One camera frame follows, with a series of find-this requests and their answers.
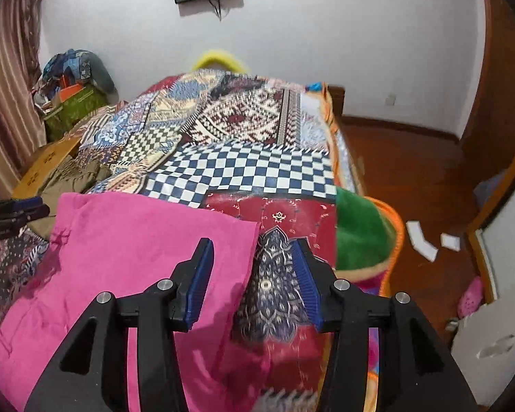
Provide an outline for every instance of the wall outlet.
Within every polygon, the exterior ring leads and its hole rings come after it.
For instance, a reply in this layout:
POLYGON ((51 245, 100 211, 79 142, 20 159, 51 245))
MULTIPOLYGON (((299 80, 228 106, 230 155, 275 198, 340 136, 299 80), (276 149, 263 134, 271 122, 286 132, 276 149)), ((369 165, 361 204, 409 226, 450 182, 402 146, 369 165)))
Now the wall outlet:
POLYGON ((392 107, 395 105, 395 101, 397 100, 397 95, 395 93, 389 93, 386 97, 386 105, 388 107, 392 107))

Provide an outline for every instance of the patchwork blanket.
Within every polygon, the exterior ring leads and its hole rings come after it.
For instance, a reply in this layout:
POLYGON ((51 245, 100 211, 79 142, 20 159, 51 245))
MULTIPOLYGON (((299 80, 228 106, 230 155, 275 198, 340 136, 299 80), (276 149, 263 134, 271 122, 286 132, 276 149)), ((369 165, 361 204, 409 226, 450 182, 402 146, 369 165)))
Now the patchwork blanket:
MULTIPOLYGON (((70 133, 82 138, 78 165, 99 159, 111 168, 90 193, 139 193, 260 222, 233 325, 234 340, 272 361, 256 410, 314 410, 324 374, 326 337, 306 316, 290 246, 305 237, 335 265, 335 186, 355 185, 328 107, 300 85, 199 70, 166 78, 70 133)), ((29 230, 1 245, 0 321, 46 249, 29 230)))

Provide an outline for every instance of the wooden floor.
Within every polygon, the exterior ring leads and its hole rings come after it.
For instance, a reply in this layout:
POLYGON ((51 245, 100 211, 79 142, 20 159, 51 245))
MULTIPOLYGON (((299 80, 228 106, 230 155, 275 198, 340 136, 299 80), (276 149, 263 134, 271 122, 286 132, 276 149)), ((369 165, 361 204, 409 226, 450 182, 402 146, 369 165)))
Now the wooden floor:
POLYGON ((458 300, 478 274, 463 240, 477 213, 463 154, 449 139, 381 127, 342 128, 354 159, 364 168, 366 194, 394 207, 405 222, 419 220, 426 239, 439 248, 430 263, 412 248, 407 235, 391 290, 410 294, 449 343, 452 336, 445 323, 456 316, 458 300), (460 236, 462 250, 442 248, 442 232, 460 236))

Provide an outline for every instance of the paper on floor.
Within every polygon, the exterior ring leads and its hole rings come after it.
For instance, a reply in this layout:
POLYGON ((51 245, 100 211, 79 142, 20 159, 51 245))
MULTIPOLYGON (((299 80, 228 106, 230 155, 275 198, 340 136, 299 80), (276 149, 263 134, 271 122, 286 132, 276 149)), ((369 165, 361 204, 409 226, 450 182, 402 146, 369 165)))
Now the paper on floor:
POLYGON ((440 235, 440 244, 442 247, 451 249, 452 251, 460 251, 460 237, 451 236, 443 232, 440 235))
POLYGON ((412 247, 430 262, 435 261, 439 250, 425 239, 420 222, 407 221, 407 229, 412 247))

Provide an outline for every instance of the silver bolt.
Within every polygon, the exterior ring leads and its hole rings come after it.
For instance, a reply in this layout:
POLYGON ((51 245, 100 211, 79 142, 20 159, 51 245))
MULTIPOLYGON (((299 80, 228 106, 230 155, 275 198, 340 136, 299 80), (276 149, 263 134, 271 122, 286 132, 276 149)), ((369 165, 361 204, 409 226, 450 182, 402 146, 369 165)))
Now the silver bolt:
POLYGON ((410 296, 406 293, 403 293, 402 291, 400 291, 399 293, 397 293, 395 295, 395 299, 400 303, 400 304, 408 304, 408 302, 410 302, 410 296))
POLYGON ((103 293, 99 293, 96 298, 97 302, 100 304, 106 304, 108 301, 111 300, 111 293, 108 291, 103 291, 103 293))
POLYGON ((337 279, 334 282, 334 288, 340 291, 345 291, 346 289, 349 289, 350 286, 351 284, 345 279, 337 279))
POLYGON ((157 283, 157 288, 162 291, 166 291, 173 287, 173 282, 170 279, 162 279, 157 283))

